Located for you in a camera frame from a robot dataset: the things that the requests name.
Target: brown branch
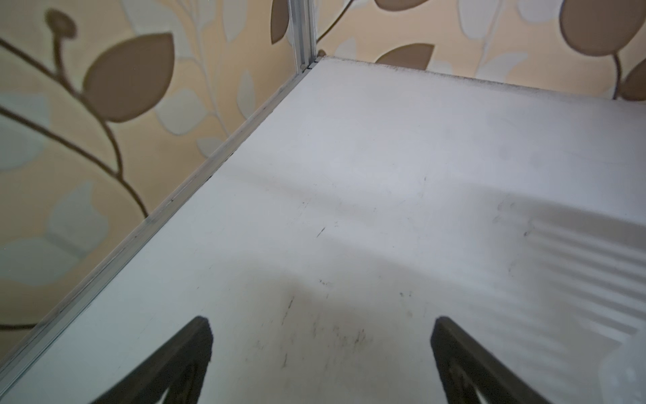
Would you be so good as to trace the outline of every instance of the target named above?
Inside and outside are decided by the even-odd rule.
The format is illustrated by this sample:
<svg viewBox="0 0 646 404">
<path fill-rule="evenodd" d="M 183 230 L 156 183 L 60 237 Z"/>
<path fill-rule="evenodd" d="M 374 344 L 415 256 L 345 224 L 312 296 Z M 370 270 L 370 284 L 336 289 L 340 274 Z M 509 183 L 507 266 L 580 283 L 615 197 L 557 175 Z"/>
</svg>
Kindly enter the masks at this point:
<svg viewBox="0 0 646 404">
<path fill-rule="evenodd" d="M 101 116 L 96 112 L 96 110 L 90 105 L 90 103 L 83 97 L 81 93 L 79 93 L 74 87 L 69 83 L 69 80 L 67 79 L 65 75 L 65 70 L 63 69 L 63 60 L 61 57 L 61 39 L 60 38 L 54 38 L 54 63 L 56 64 L 56 70 L 57 72 L 54 73 L 50 71 L 48 68 L 46 68 L 42 63 L 38 62 L 22 50 L 16 48 L 15 46 L 11 45 L 9 42 L 5 41 L 4 39 L 0 38 L 0 47 L 3 47 L 7 49 L 10 53 L 13 53 L 20 59 L 22 59 L 25 63 L 30 65 L 31 67 L 34 67 L 36 70 L 40 71 L 40 73 L 44 74 L 48 78 L 50 78 L 52 81 L 63 87 L 68 94 L 70 94 L 75 100 L 80 102 L 85 109 L 94 117 L 94 119 L 101 125 L 101 128 L 103 129 L 103 132 L 105 133 L 106 137 L 110 140 L 110 143 L 112 144 L 112 148 L 114 150 L 114 154 L 117 160 L 117 171 L 116 171 L 116 176 L 119 178 L 123 178 L 123 159 L 121 157 L 121 151 L 119 150 L 119 145 L 117 144 L 116 138 L 114 137 L 114 133 L 112 133 L 112 129 L 107 125 L 107 123 L 101 118 Z"/>
<path fill-rule="evenodd" d="M 325 37 L 328 34 L 328 32 L 330 32 L 332 30 L 332 28 L 334 28 L 334 26 L 339 22 L 339 20 L 341 20 L 341 17 L 343 17 L 343 15 L 346 13 L 346 11 L 348 11 L 348 9 L 352 5 L 353 1 L 354 0 L 348 1 L 348 3 L 346 4 L 346 7 L 343 9 L 343 11 L 341 11 L 341 14 L 339 14 L 337 19 L 334 20 L 334 22 L 332 23 L 332 25 L 330 25 L 329 28 L 323 34 L 321 34 L 320 37 L 318 37 L 317 42 L 319 42 L 321 39 L 323 39 L 323 37 Z"/>
<path fill-rule="evenodd" d="M 117 172 L 113 171 L 110 167 L 108 167 L 104 162 L 96 158 L 94 155 L 86 152 L 82 148 L 78 147 L 77 145 L 73 144 L 69 140 L 66 140 L 56 133 L 53 133 L 46 127 L 40 126 L 37 123 L 34 123 L 12 111 L 9 111 L 8 109 L 2 107 L 0 105 L 0 115 L 6 116 L 7 118 L 16 121 L 24 126 L 27 126 L 33 131 L 36 131 L 43 136 L 59 143 L 63 147 L 66 147 L 67 149 L 70 149 L 71 151 L 80 154 L 82 157 L 86 158 L 93 164 L 97 165 L 101 170 L 103 170 L 106 174 L 108 174 L 110 177 L 114 178 L 117 180 L 125 189 L 128 191 L 128 194 L 134 199 L 134 201 L 137 203 L 139 208 L 141 209 L 141 212 L 143 213 L 144 217 L 148 217 L 148 211 L 146 210 L 146 207 L 143 205 L 143 202 L 141 201 L 141 197 L 137 192 L 128 184 L 122 176 L 118 176 Z"/>
<path fill-rule="evenodd" d="M 621 87 L 621 76 L 623 75 L 621 71 L 621 60 L 619 60 L 619 55 L 617 53 L 612 54 L 612 60 L 614 61 L 614 65 L 617 70 L 617 79 L 614 84 L 614 94 L 612 95 L 612 99 L 616 100 L 617 97 L 619 96 L 619 90 Z"/>
<path fill-rule="evenodd" d="M 36 324 L 0 324 L 0 331 L 31 330 Z"/>
</svg>

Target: white tabletop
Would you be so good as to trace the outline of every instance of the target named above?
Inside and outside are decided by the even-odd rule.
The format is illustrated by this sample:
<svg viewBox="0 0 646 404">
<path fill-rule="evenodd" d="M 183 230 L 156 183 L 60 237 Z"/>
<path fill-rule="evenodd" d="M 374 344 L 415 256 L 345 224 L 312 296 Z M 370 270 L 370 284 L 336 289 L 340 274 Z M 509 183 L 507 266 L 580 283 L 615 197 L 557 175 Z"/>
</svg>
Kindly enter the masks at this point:
<svg viewBox="0 0 646 404">
<path fill-rule="evenodd" d="M 195 315 L 200 403 L 445 402 L 439 315 L 554 403 L 632 403 L 645 178 L 643 105 L 323 59 L 3 404 L 88 403 Z"/>
</svg>

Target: floral wallpaper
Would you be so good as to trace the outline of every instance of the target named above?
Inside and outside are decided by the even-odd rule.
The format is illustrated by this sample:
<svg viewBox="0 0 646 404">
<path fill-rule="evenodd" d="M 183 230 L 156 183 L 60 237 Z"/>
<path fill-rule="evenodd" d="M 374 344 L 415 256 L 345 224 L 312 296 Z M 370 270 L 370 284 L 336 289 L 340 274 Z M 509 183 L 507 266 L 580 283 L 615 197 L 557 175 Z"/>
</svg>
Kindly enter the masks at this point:
<svg viewBox="0 0 646 404">
<path fill-rule="evenodd" d="M 296 70 L 287 0 L 0 10 L 1 356 Z"/>
<path fill-rule="evenodd" d="M 645 0 L 314 0 L 319 54 L 646 100 Z"/>
</svg>

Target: vertical metal post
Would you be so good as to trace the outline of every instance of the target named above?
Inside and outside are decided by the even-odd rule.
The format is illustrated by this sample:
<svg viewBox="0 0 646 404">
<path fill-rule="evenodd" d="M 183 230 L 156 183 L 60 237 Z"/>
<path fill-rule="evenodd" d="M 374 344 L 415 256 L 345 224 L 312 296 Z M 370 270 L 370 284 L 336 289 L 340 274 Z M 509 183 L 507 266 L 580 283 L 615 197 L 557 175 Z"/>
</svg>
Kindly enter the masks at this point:
<svg viewBox="0 0 646 404">
<path fill-rule="evenodd" d="M 296 66 L 300 73 L 316 59 L 317 37 L 313 0 L 289 0 Z"/>
</svg>

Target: beige wall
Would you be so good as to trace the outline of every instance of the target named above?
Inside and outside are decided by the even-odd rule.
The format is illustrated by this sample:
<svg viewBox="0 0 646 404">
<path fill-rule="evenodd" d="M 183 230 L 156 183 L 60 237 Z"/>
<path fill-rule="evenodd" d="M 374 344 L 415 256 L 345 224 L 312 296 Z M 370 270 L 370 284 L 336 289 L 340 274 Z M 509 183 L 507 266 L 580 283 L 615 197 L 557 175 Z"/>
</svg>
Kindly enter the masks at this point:
<svg viewBox="0 0 646 404">
<path fill-rule="evenodd" d="M 646 99 L 644 0 L 315 0 L 326 54 L 612 98 Z M 347 12 L 337 24 L 346 5 Z"/>
<path fill-rule="evenodd" d="M 295 73 L 274 3 L 2 2 L 0 324 L 38 322 Z"/>
</svg>

